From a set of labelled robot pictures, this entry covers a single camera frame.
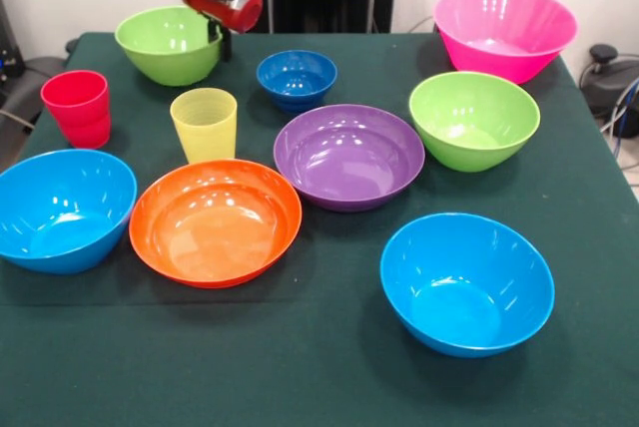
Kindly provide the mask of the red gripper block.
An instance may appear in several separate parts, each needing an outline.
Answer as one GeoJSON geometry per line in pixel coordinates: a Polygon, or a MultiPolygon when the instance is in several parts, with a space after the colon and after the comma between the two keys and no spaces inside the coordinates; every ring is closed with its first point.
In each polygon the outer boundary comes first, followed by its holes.
{"type": "Polygon", "coordinates": [[[208,17],[207,36],[209,43],[222,39],[222,59],[230,62],[233,56],[233,35],[247,33],[259,21],[263,0],[183,0],[196,12],[208,17]]]}

